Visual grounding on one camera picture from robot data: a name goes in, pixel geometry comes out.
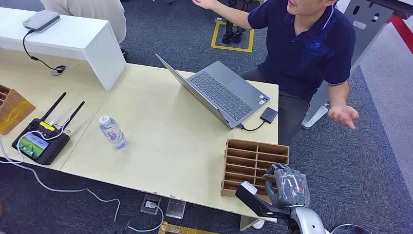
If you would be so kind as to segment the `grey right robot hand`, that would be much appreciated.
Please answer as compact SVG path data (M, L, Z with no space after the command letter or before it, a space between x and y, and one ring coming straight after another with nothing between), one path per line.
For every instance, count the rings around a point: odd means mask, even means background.
M305 174L281 163L272 164L266 173L275 180L276 190L270 179L265 181L266 194L273 206L286 209L310 205L311 196Z

